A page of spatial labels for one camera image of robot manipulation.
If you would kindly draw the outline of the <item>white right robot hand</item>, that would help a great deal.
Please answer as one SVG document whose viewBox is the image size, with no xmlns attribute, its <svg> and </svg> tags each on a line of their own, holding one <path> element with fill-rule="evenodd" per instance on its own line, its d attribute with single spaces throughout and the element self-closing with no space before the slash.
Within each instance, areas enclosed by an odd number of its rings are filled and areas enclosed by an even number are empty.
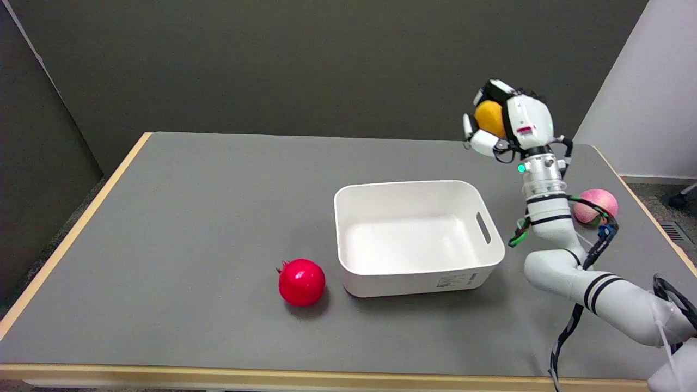
<svg viewBox="0 0 697 392">
<path fill-rule="evenodd" d="M 473 100 L 474 112 L 462 117 L 466 148 L 490 158 L 547 146 L 554 137 L 547 104 L 533 93 L 489 79 Z"/>
</svg>

